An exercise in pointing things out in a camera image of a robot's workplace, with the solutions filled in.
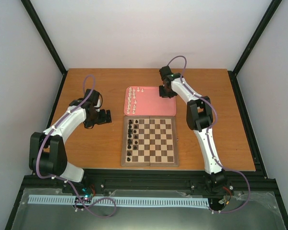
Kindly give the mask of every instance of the chessboard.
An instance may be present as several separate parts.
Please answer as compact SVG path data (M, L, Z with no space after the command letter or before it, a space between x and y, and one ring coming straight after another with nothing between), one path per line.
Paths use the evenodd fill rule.
M126 116L122 166L178 166L175 117Z

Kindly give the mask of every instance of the wooden table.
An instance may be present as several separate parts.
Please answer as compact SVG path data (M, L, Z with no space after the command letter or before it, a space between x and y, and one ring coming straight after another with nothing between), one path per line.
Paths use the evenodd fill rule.
M69 69L52 123L66 111L68 104L83 96L82 83L88 74L96 77L95 89L103 95L103 109L110 109L112 123L85 129L79 125L68 138L65 148L68 161L82 168L204 170L199 143L186 123L186 104L176 97L176 126L179 167L123 167L120 165L124 96L127 87L159 86L158 69ZM219 122L213 128L214 140L222 164L254 171L249 145L243 129L234 93L226 69L187 69L187 82L201 95L209 96ZM92 87L88 79L86 88Z

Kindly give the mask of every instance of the white robotic arm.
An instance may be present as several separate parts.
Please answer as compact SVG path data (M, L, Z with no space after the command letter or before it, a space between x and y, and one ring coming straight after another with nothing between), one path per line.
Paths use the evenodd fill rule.
M39 168L40 171L47 174L57 175L69 181L80 182L84 170L76 167L67 161L64 144L70 134L81 124L85 128L91 128L94 125L101 125L111 122L110 111L100 110L100 93L93 90L90 98L81 106L83 98L74 100L70 103L64 115L51 127L42 133L35 132L30 139L30 160L29 167L36 170L37 156L41 148L41 143L49 135L44 148L49 147L49 152L42 151Z
M184 78L182 78L182 81L187 86L187 88L189 88L192 91L192 93L189 92L185 86L183 86L180 78L176 78L171 82L172 90L175 93L177 93L183 99L183 101L186 104L190 101L198 100L198 97L201 97L201 95L199 93L197 93L196 91L194 91L191 88L191 86L189 86L187 84L187 82ZM211 151L210 151L210 148L208 145L208 140L207 140L207 136L206 136L207 128L203 128L201 131L194 130L194 133L195 133L195 135L196 135L196 137L200 143L201 151L202 151L203 158L204 158L205 171L208 174L220 172L222 170L222 168L216 163L216 161L212 157L212 154L211 154ZM209 138L210 138L212 150L215 154L216 160L219 161L219 158L218 158L218 155L216 152L215 142L213 141L212 129L209 129L208 133L209 133Z

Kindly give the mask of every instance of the white panel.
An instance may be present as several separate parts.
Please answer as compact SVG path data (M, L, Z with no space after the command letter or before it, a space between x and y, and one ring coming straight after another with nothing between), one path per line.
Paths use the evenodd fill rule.
M0 0L0 229L30 172L30 136L45 128L60 80L21 1Z
M282 1L238 75L269 177L288 212L288 0Z
M233 69L271 0L33 0L67 68ZM172 67L181 67L182 60Z

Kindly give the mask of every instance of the purple cable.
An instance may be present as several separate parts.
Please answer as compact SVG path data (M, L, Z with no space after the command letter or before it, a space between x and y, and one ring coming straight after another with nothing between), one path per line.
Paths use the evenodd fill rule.
M59 179L59 180L66 181L66 179L61 178L61 177L56 176L56 175L52 175L52 174L47 175L47 176L42 176L42 175L40 174L40 171L39 171L40 157L41 157L41 155L42 155L44 146L45 146L48 138L50 137L50 135L53 133L53 131L54 131L70 114L72 114L72 113L73 113L74 111L76 111L81 105L83 105L83 103L86 102L86 100L91 96L91 94L92 94L92 92L93 92L93 90L94 90L94 87L95 87L95 77L94 77L92 74L87 75L87 76L85 77L84 81L83 81L83 93L85 93L85 82L86 82L86 80L87 80L89 77L92 77L92 78L93 78L93 86L92 86L91 91L90 91L89 94L87 95L87 97L85 97L80 104L78 104L76 107L74 107L74 108L70 111L70 113L65 114L65 115L56 123L56 125L54 125L54 128L49 131L49 133L46 135L45 139L43 140L43 142L42 142L42 144L41 144L41 146L40 146L40 148L39 148L38 155L37 155L37 159L36 159L36 173L37 173L38 177L41 178L41 179L46 179L46 178L50 178L50 177L55 176L55 177L56 177L57 179ZM85 208L88 212L90 212L92 215L94 215L94 216L96 216L96 217L99 217L99 218L108 218L108 217L111 217L111 216L116 212L116 203L115 203L115 201L114 201L113 199L109 198L109 197L105 197L105 198L102 198L102 199L99 199L99 200L95 201L95 202L92 203L89 207L92 207L94 204L100 202L101 200L110 200L110 201L112 201L112 203L113 203L113 205L114 205L114 211L113 211L113 213L111 213L111 214L108 215L108 216L99 216L99 215L95 214L94 212L92 212L91 210L89 210L89 207L87 207L87 206L83 203L83 200L82 200L81 197L79 196L79 194L78 194L78 192L77 192L77 189L76 189L75 186L72 184L72 182L70 182L70 181L67 181L67 182L68 182L68 183L71 185L71 187L73 188L73 190L74 190L74 192L76 193L76 196L78 197L80 203L81 203L81 204L84 206L84 208Z
M183 77L183 74L184 74L184 72L185 72L185 70L186 70L186 67L187 67L187 59L186 59L185 56L183 56L183 55L178 55L178 56L172 58L172 60L169 61L168 65L169 65L173 60L175 60L176 58L181 58L181 57L185 60L184 67L183 67L183 70L182 70L181 75L180 75L180 81L181 81L182 85L183 85L183 86L186 88L186 90L189 91L189 93L192 94L194 97L202 100L202 101L205 102L207 105L209 105L210 108L211 108L211 109L213 110L213 112L215 113L215 116L216 116L216 120L207 128L207 132L206 132L209 149L210 149L210 151L211 151L212 157L214 158L214 157L215 157L215 154L213 153L213 150L212 150L212 147L211 147L211 143L210 143L210 138L209 138L208 131L209 131L209 129L211 129L211 128L217 123L217 121L218 121L216 109L215 109L215 108L212 106L212 104L210 104L206 99L204 99L204 98L202 98L202 97L199 97L199 96L197 96L196 94L193 94L193 91L192 91L191 89L189 89L189 87L184 84L184 82L183 82L183 80L182 80L182 77ZM238 208L236 208L236 209L234 209L234 210L231 210L231 211L221 211L220 213L232 213L232 212L238 211L238 210L240 210L241 208L243 208L243 207L249 202L249 200L250 200L250 195L251 195L250 183L249 183L248 179L246 178L246 176L245 176L242 172L240 172L240 171L238 171L238 170L226 168L226 167L224 167L221 163L219 163L216 159L214 159L214 160L215 160L215 162L216 162L222 169L224 169L224 170L226 170L226 171L232 171L232 172L235 172L235 173L240 174L240 175L244 178L244 180L245 180L245 182L246 182L246 184L247 184L247 186L248 186L248 191L249 191L248 197L247 197L246 201L245 201L240 207L238 207Z

